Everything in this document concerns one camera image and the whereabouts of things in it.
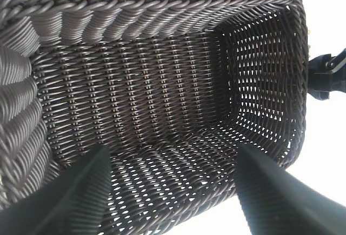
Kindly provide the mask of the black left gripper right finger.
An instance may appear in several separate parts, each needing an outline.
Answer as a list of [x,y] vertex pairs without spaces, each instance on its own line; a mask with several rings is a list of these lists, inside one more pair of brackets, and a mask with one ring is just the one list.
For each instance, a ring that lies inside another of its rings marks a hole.
[[345,206],[306,186],[251,144],[239,145],[234,181],[252,234],[345,234]]

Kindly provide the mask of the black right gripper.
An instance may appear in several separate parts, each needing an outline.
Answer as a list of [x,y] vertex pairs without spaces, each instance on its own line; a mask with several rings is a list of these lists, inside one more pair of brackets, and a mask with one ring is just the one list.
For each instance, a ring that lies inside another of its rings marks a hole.
[[327,100],[331,92],[345,93],[345,49],[337,56],[320,55],[308,63],[308,93]]

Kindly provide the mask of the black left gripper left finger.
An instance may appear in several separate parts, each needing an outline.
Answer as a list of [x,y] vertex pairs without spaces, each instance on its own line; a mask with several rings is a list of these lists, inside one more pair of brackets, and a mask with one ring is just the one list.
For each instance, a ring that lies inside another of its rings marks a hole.
[[45,187],[1,211],[1,234],[97,234],[110,174],[109,149],[91,149]]

